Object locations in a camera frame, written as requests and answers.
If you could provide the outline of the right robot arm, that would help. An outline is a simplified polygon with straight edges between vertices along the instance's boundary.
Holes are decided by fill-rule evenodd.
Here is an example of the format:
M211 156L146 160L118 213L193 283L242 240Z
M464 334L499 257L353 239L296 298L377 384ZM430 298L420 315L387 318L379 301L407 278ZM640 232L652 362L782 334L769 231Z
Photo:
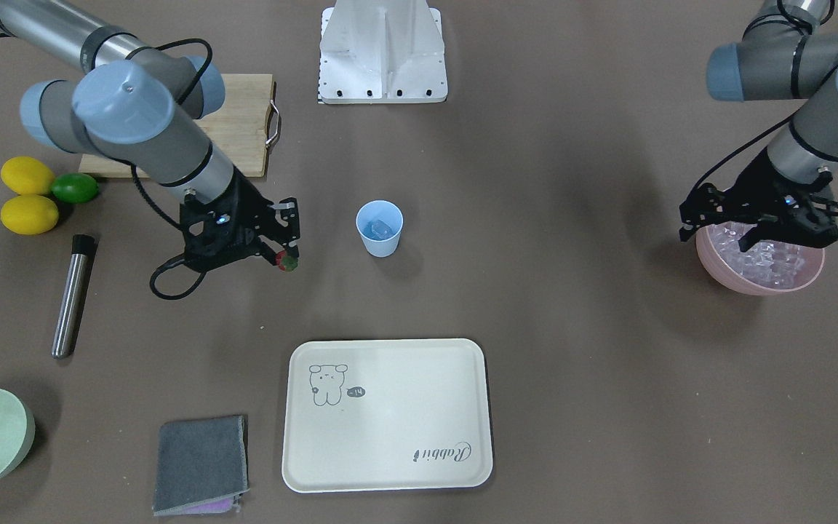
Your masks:
M160 271L203 274L252 256L296 268L298 202L260 195L197 123L224 101L209 60L169 56L63 1L0 1L0 32L84 74L27 90L20 118L30 136L139 168L177 199L183 253Z

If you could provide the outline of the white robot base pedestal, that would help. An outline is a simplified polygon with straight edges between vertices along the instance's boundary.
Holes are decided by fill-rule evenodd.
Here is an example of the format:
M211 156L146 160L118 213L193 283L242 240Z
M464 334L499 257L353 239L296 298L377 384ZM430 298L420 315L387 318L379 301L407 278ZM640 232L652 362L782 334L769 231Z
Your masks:
M337 1L320 16L317 100L444 102L442 14L426 1Z

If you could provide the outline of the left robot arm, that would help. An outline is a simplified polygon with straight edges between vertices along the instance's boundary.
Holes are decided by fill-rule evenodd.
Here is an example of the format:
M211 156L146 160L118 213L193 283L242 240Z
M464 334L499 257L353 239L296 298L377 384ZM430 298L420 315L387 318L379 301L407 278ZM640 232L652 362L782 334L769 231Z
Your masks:
M738 248L838 241L838 34L819 33L829 1L765 1L738 42L715 49L707 89L716 100L802 100L768 130L771 141L730 188L698 181L681 214L682 235L711 223L747 223Z

